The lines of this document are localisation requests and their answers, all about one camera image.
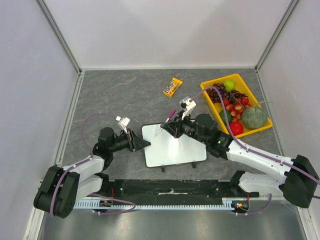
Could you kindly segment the pink whiteboard marker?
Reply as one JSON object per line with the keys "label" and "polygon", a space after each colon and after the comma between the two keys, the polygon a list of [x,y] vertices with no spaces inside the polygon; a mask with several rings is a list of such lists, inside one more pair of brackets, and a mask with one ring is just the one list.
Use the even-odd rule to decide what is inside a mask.
{"label": "pink whiteboard marker", "polygon": [[[176,113],[176,109],[173,109],[171,112],[170,112],[170,114],[169,114],[169,116],[167,117],[167,119],[165,120],[165,123],[167,123],[173,116],[174,116],[174,114]],[[159,130],[158,130],[158,132],[157,132],[157,134],[155,135],[156,137],[162,132],[162,128],[160,127],[159,128]]]}

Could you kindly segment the white whiteboard black frame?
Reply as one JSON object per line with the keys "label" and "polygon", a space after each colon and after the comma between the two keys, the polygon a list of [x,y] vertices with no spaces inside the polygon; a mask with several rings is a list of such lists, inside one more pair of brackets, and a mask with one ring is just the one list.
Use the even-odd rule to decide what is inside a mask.
{"label": "white whiteboard black frame", "polygon": [[142,138],[150,142],[144,148],[145,164],[148,168],[202,162],[207,159],[206,146],[186,135],[174,138],[160,123],[146,124],[141,128]]}

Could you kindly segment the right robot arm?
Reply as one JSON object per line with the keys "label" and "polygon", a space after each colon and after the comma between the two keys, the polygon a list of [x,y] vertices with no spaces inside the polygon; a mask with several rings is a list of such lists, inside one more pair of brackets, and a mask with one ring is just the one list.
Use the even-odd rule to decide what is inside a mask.
{"label": "right robot arm", "polygon": [[307,157],[285,157],[252,147],[219,130],[217,122],[205,113],[191,120],[181,111],[160,127],[176,139],[185,135],[204,144],[206,151],[216,158],[242,163],[263,172],[262,175],[238,175],[238,179],[229,184],[233,196],[240,197],[245,192],[282,194],[297,207],[307,209],[310,206],[320,178]]}

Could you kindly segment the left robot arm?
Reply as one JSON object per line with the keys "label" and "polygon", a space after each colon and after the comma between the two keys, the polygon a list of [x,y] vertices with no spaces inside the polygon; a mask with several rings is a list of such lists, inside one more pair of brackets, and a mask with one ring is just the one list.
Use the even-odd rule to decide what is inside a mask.
{"label": "left robot arm", "polygon": [[53,217],[66,218],[75,204],[90,194],[106,196],[110,185],[104,181],[102,172],[114,159],[114,153],[122,150],[136,152],[151,143],[131,130],[115,134],[110,127],[102,128],[92,153],[85,159],[69,166],[51,166],[33,200],[33,206]]}

